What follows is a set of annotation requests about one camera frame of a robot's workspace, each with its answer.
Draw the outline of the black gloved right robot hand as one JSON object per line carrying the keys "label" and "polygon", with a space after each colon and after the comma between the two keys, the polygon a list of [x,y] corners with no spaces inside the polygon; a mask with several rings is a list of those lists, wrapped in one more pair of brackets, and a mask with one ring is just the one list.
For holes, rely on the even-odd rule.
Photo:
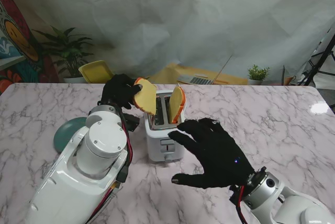
{"label": "black gloved right robot hand", "polygon": [[186,120],[169,137],[196,156],[204,169],[202,174],[175,174],[174,184],[203,189],[242,186],[255,173],[235,140],[214,119]]}

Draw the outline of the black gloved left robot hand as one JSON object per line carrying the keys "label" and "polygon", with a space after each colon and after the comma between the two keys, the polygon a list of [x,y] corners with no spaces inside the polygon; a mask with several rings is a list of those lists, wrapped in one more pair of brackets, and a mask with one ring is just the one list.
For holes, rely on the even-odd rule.
{"label": "black gloved left robot hand", "polygon": [[141,90],[142,85],[135,84],[135,80],[126,74],[116,74],[104,85],[100,102],[131,109],[134,96]]}

